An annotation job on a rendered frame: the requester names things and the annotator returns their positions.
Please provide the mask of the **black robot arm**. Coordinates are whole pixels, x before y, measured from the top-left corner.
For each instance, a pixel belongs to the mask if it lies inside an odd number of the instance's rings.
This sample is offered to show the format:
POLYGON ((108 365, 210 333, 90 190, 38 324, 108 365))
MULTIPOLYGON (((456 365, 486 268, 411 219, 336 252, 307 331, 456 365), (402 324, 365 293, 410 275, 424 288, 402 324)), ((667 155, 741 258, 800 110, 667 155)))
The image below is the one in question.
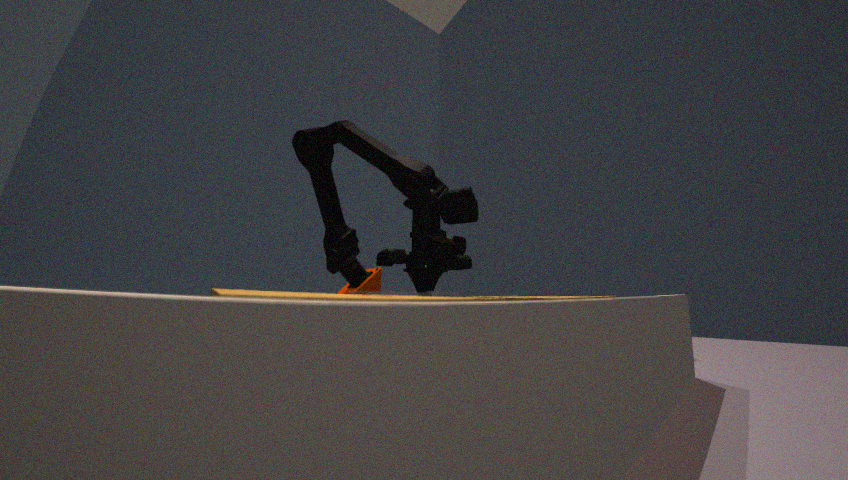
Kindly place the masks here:
MULTIPOLYGON (((299 162, 310 173, 320 207, 325 225, 323 244, 327 270, 332 274, 339 271, 349 283, 347 288, 357 288, 373 272, 367 272, 356 258, 361 253, 356 229, 345 224, 340 208, 331 167, 333 144, 336 143, 341 143, 384 172, 408 198, 403 205, 413 209, 412 225, 440 225, 440 216, 449 225, 478 221, 478 201, 471 187, 449 190, 429 165, 395 153, 348 120, 297 131, 292 145, 299 162)), ((446 231, 433 235, 428 228, 422 232, 418 244, 418 254, 426 252, 436 260, 456 261, 457 255, 464 255, 465 251, 466 238, 454 236, 448 239, 446 231)))

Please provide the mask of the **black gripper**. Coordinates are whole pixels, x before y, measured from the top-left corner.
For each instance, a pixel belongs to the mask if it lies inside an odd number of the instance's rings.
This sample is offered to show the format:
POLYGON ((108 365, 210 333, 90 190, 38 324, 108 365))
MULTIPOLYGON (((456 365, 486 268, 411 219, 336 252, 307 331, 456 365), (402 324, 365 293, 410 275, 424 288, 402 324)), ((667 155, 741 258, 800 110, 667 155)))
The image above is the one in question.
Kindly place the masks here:
POLYGON ((403 271, 409 274, 417 292, 434 291, 438 279, 448 270, 472 269, 472 259, 469 255, 457 255, 456 261, 450 261, 433 259, 426 252, 418 254, 419 240, 425 228, 431 229, 433 235, 439 235, 439 231, 444 231, 440 229, 440 225, 434 223, 414 224, 410 232, 412 251, 409 254, 406 254, 403 249, 386 248, 376 257, 376 266, 391 267, 394 264, 406 264, 406 269, 403 271))

